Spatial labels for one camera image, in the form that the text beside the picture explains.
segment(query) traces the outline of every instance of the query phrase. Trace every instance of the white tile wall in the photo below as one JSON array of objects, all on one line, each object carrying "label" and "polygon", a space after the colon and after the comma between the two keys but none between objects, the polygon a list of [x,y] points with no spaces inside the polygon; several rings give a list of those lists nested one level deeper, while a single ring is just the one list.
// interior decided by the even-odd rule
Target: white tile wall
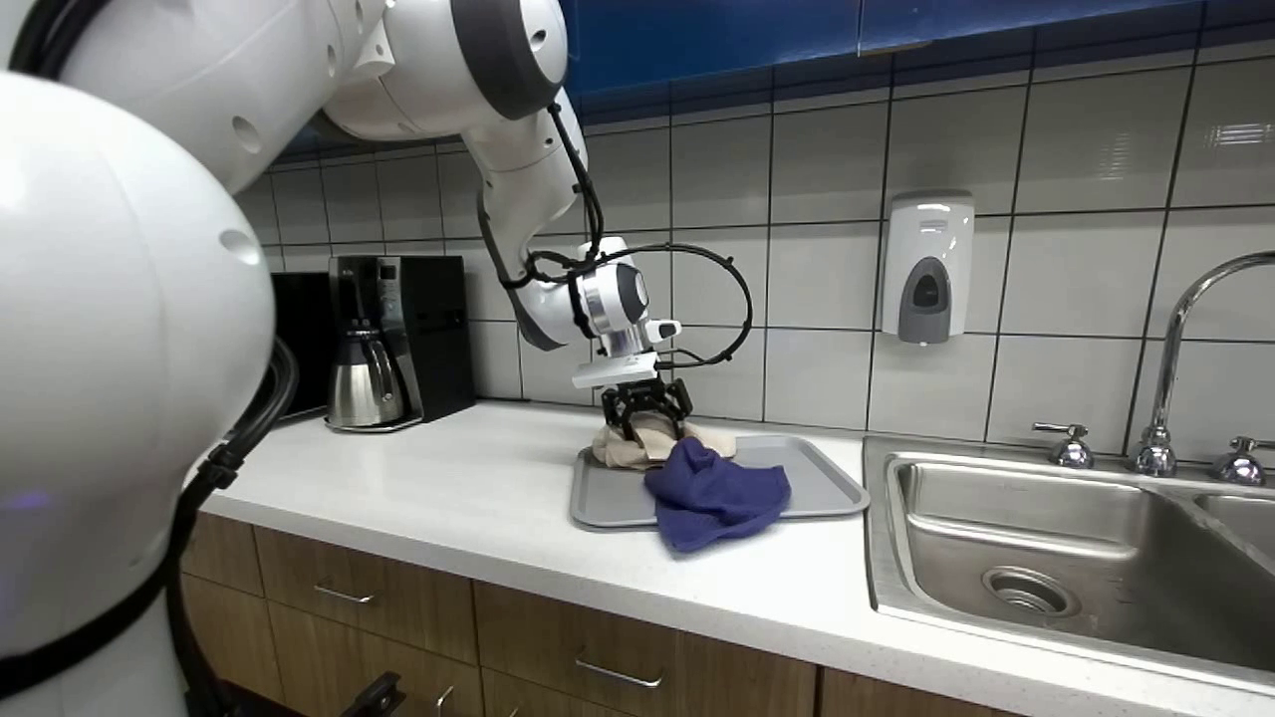
[{"label": "white tile wall", "polygon": [[1163,207],[1191,73],[1038,84],[1020,210]]},{"label": "white tile wall", "polygon": [[863,431],[871,336],[767,332],[765,421]]},{"label": "white tile wall", "polygon": [[[1174,210],[1151,308],[1151,338],[1163,338],[1171,308],[1212,265],[1275,250],[1275,207]],[[1275,265],[1256,265],[1212,285],[1186,319],[1186,338],[1275,338]]]},{"label": "white tile wall", "polygon": [[1005,88],[896,102],[887,194],[967,191],[983,214],[1005,214],[1020,162],[1024,94],[1024,88]]},{"label": "white tile wall", "polygon": [[410,151],[410,155],[378,155],[373,182],[378,182],[378,210],[390,242],[443,238],[434,146]]},{"label": "white tile wall", "polygon": [[[907,84],[856,94],[591,126],[595,178],[635,248],[700,242],[750,275],[744,352],[680,372],[700,413],[967,443],[1045,443],[1030,421],[1057,418],[1118,449],[1143,421],[1133,400],[1155,377],[1146,338],[1181,291],[1232,256],[1275,250],[1275,52],[1256,44],[1238,62],[1226,52],[1207,49],[1199,66],[1133,54],[939,84],[906,73]],[[927,352],[871,336],[879,202],[900,191],[973,191],[979,210],[967,336]],[[516,338],[474,194],[466,151],[434,142],[292,162],[238,202],[281,269],[373,250],[361,238],[463,256],[481,394],[586,406],[568,372],[591,352]],[[543,248],[579,238],[575,210]],[[680,256],[637,263],[653,313],[684,319],[680,348],[714,354],[734,338],[740,308],[725,275]],[[1171,413],[1182,449],[1222,449],[1235,431],[1275,438],[1269,308],[1275,269],[1194,308]]]},{"label": "white tile wall", "polygon": [[[676,348],[688,348],[698,354],[717,354],[720,348],[734,344],[736,332],[717,332],[717,328],[684,328]],[[740,421],[759,421],[759,352],[765,336],[756,332],[734,364],[704,368],[704,372],[676,372],[684,377],[688,400],[698,413],[717,413],[717,418],[740,418]]]},{"label": "white tile wall", "polygon": [[668,133],[620,133],[597,134],[595,151],[595,188],[605,207],[605,226],[668,226],[668,178],[673,146]]},{"label": "white tile wall", "polygon": [[979,443],[991,354],[991,336],[963,336],[937,348],[875,338],[871,431]]},{"label": "white tile wall", "polygon": [[385,238],[373,162],[365,162],[365,159],[324,162],[324,207],[325,207],[325,238],[329,242],[381,242]]},{"label": "white tile wall", "polygon": [[767,220],[767,118],[673,126],[673,226]]},{"label": "white tile wall", "polygon": [[325,207],[319,162],[277,169],[275,182],[275,220],[277,242],[325,242]]},{"label": "white tile wall", "polygon": [[1080,421],[1093,449],[1125,449],[1139,344],[999,338],[989,443],[1038,443],[1030,421]]},{"label": "white tile wall", "polygon": [[1199,66],[1174,207],[1275,202],[1275,60]]},{"label": "white tile wall", "polygon": [[522,400],[516,323],[471,323],[474,382],[489,400]]},{"label": "white tile wall", "polygon": [[[730,226],[730,230],[673,230],[673,242],[709,248],[750,279],[753,323],[765,328],[765,226]],[[680,323],[717,323],[736,328],[744,304],[736,284],[709,260],[676,256],[673,260],[673,313]]]},{"label": "white tile wall", "polygon": [[[1146,344],[1133,443],[1151,421],[1163,344]],[[1181,458],[1222,458],[1235,434],[1275,438],[1275,348],[1269,344],[1182,344],[1166,402]]]},{"label": "white tile wall", "polygon": [[774,118],[774,220],[879,214],[886,102]]},{"label": "white tile wall", "polygon": [[1158,226],[1158,210],[1020,220],[1005,332],[1143,336]]},{"label": "white tile wall", "polygon": [[875,222],[774,226],[767,328],[871,328]]}]

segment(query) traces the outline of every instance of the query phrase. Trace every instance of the purple cloth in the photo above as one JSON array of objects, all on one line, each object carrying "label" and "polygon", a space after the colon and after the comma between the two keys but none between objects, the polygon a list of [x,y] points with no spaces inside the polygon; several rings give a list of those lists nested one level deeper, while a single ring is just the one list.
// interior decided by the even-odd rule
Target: purple cloth
[{"label": "purple cloth", "polygon": [[668,462],[645,474],[645,491],[673,552],[759,532],[794,499],[782,467],[750,471],[704,449],[698,438],[680,438]]}]

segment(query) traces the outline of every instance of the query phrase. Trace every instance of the soap dispenser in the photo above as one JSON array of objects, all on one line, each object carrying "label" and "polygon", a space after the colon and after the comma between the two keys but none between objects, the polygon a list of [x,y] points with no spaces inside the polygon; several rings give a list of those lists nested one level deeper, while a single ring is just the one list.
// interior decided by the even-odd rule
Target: soap dispenser
[{"label": "soap dispenser", "polygon": [[891,198],[879,279],[879,332],[919,348],[963,336],[967,256],[967,194]]}]

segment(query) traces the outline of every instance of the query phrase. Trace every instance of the cabinet handle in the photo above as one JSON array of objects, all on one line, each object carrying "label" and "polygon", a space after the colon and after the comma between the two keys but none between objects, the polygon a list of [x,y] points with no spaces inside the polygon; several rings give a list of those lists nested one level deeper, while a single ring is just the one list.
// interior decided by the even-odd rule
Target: cabinet handle
[{"label": "cabinet handle", "polygon": [[373,595],[346,595],[346,588],[329,588],[324,580],[312,580],[312,588],[324,595],[324,596],[346,600],[346,604],[370,604],[373,600]]},{"label": "cabinet handle", "polygon": [[453,686],[445,686],[445,688],[434,697],[434,712],[445,712],[451,692],[453,692]]},{"label": "cabinet handle", "polygon": [[597,674],[597,678],[645,688],[645,692],[657,692],[665,686],[665,678],[635,678],[635,674],[619,674],[619,669],[605,669],[605,666],[595,666],[595,661],[583,661],[583,657],[575,661],[575,669],[586,669],[586,674]]}]

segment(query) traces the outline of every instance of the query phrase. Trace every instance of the cloth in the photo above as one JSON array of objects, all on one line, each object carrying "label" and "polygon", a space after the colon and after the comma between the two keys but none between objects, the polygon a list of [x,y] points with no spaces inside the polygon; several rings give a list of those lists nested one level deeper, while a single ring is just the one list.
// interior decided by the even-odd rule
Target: cloth
[{"label": "cloth", "polygon": [[673,552],[759,532],[794,499],[782,467],[750,471],[698,438],[680,438],[668,462],[645,474],[645,491],[657,503],[657,532]]},{"label": "cloth", "polygon": [[[595,458],[601,467],[619,467],[619,471],[645,471],[645,467],[665,462],[676,447],[673,418],[665,418],[665,413],[637,413],[635,434],[637,434],[637,443],[629,443],[613,425],[601,425],[595,438]],[[684,421],[680,434],[698,438],[700,447],[709,447],[714,454],[725,454],[725,458],[736,449],[730,434],[700,431],[693,421]]]}]

